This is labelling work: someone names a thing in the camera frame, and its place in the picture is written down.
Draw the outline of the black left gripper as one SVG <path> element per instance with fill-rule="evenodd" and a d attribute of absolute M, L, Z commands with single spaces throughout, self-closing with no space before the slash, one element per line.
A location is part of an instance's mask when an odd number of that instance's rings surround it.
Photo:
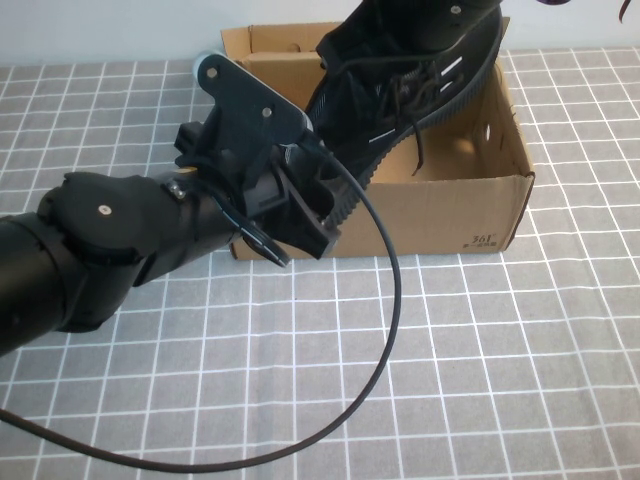
<path fill-rule="evenodd" d="M 315 259 L 340 233 L 325 223 L 346 181 L 306 116 L 209 116 L 180 125 L 176 164 L 193 167 L 244 216 L 282 216 L 278 240 Z"/>

